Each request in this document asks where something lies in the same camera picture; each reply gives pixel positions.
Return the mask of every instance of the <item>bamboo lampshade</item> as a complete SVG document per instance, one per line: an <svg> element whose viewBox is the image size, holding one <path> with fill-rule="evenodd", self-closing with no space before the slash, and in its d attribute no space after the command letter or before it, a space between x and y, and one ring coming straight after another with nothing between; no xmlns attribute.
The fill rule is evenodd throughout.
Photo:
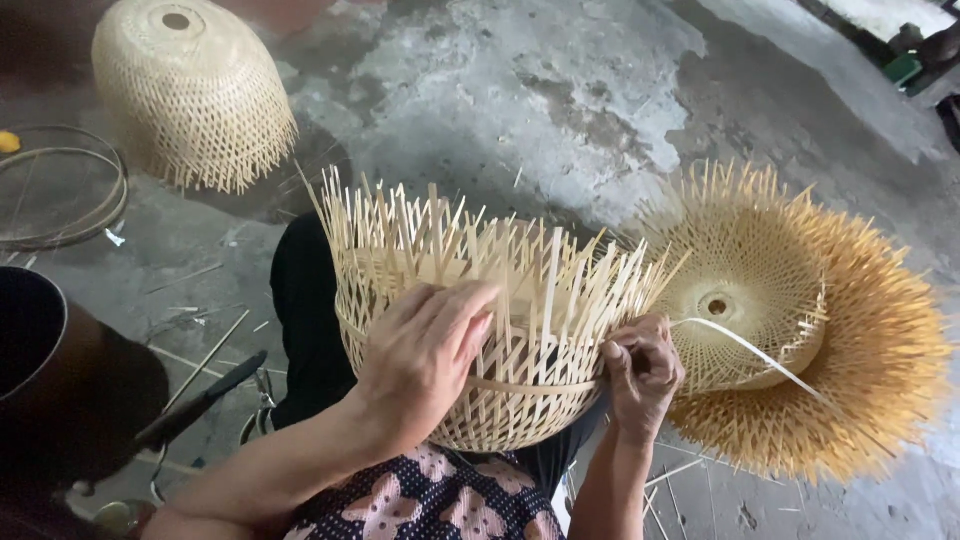
<svg viewBox="0 0 960 540"><path fill-rule="evenodd" d="M176 187L242 194L293 149L270 53L206 0L120 0L93 38L97 89L129 158Z"/></svg>
<svg viewBox="0 0 960 540"><path fill-rule="evenodd" d="M673 192L671 211L646 207L649 252L690 258L654 304L673 321L714 322L759 347L793 374L820 350L827 319L823 263L798 239L803 201L777 193L770 170L720 169ZM672 331L687 395L756 389L787 380L735 341L701 325Z"/></svg>
<svg viewBox="0 0 960 540"><path fill-rule="evenodd" d="M714 165L708 182L729 184L720 177L731 171ZM765 174L776 191L776 176ZM784 193L776 215L823 263L827 283L822 343L799 374L822 398L786 381L680 395L668 417L685 438L760 474L881 475L903 443L922 442L949 395L944 318L930 286L902 266L906 250L895 250L868 221L814 206L808 192L792 200ZM662 298L683 283L671 282Z"/></svg>
<svg viewBox="0 0 960 540"><path fill-rule="evenodd" d="M612 244L594 261L599 237L578 249L563 229L481 221L482 210L451 205L433 185L427 200L410 202L402 185L345 194L335 170L324 179L320 200L309 191L330 242L354 371L371 322L415 283L503 287L467 387L430 437L450 449L505 452L568 426L599 394L604 336L646 313L669 279L663 260L644 263L643 245Z"/></svg>

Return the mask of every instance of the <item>yellow object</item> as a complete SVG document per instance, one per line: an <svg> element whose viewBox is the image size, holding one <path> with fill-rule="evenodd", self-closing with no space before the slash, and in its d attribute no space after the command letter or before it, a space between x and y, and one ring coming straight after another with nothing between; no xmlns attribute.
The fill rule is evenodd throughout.
<svg viewBox="0 0 960 540"><path fill-rule="evenodd" d="M12 154L20 149L20 137L10 132L0 132L0 153Z"/></svg>

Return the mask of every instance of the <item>stained concrete floor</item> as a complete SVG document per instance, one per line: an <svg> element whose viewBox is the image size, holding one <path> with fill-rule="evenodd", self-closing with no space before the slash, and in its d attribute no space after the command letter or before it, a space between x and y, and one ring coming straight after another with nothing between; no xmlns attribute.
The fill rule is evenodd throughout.
<svg viewBox="0 0 960 540"><path fill-rule="evenodd" d="M74 6L69 24L21 4L0 17L5 34L25 25L52 45L0 64L23 59L32 70L28 79L0 78L0 123L61 123L110 136L83 52L108 1ZM297 157L310 176L334 164L349 181L365 171L420 191L437 183L471 206L487 205L489 215L516 211L579 231L628 232L637 203L656 196L662 176L705 159L770 163L793 187L816 184L815 197L832 208L874 216L912 246L912 268L930 270L945 311L958 310L951 291L960 277L960 158L931 111L899 95L790 0L341 1L305 32L263 38L299 120ZM69 219L108 181L71 158L43 166L27 190L21 230ZM309 208L302 188L286 182L292 173L285 165L242 199L188 200L134 174L125 244L100 236L40 254L34 268L124 335L194 362L249 309L210 368L224 373L220 360L267 349L268 365L283 370L268 277L282 224ZM22 192L27 178L25 168L7 171L5 192ZM13 204L0 200L0 215L11 216ZM147 294L215 262L224 266ZM175 320L171 307L227 309L200 323ZM271 324L253 332L264 322ZM192 371L164 361L175 387ZM192 391L212 382L202 374ZM282 395L282 377L275 382ZM203 468L233 453L256 408L252 389L231 393L174 444L171 461ZM781 485L720 464L694 467L672 482L686 536L960 538L957 418L951 412L926 449L910 449L881 482ZM670 430L661 441L696 450ZM659 447L655 469L692 459ZM150 472L135 462L78 508L149 498ZM164 470L160 485L175 490L186 478ZM670 497L660 494L654 507L667 537L683 538ZM661 537L647 526L650 538Z"/></svg>

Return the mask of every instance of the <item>polka dot fabric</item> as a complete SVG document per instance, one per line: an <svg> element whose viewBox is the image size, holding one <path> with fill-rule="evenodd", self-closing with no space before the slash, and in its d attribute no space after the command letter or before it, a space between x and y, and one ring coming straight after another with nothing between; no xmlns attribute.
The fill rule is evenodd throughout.
<svg viewBox="0 0 960 540"><path fill-rule="evenodd" d="M470 465L429 444L302 506L286 540L562 540L550 502L512 454Z"/></svg>

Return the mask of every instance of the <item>woven bamboo pattern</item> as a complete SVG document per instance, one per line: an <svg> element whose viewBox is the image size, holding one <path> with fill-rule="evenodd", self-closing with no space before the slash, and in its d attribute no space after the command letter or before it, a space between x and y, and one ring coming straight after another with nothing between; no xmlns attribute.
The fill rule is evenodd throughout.
<svg viewBox="0 0 960 540"><path fill-rule="evenodd" d="M97 89L128 158L179 188L242 194L293 149L270 53L206 0L121 0L93 38Z"/></svg>
<svg viewBox="0 0 960 540"><path fill-rule="evenodd" d="M791 205L781 217L825 263L827 281L823 343L799 377L845 414L788 381L678 396L668 417L685 438L759 474L883 476L903 443L922 443L950 394L944 317L930 286L902 266L906 250L869 221L815 206L808 191Z"/></svg>
<svg viewBox="0 0 960 540"><path fill-rule="evenodd" d="M309 191L330 241L354 371L371 322L415 283L503 287L467 387L430 437L454 450L515 450L573 422L600 392L604 337L646 313L670 277L666 258L644 263L645 245L624 252L612 244L594 261L599 236L579 249L542 222L482 221L483 210L441 199L434 185L424 201L409 201L402 185L345 193L334 169L320 200Z"/></svg>
<svg viewBox="0 0 960 540"><path fill-rule="evenodd" d="M753 343L793 374L820 350L827 320L824 263L804 245L804 199L780 196L771 169L691 167L668 210L644 206L654 257L690 258L653 306L671 320L702 318ZM726 335L700 325L672 331L686 369L682 393L757 389L786 380Z"/></svg>

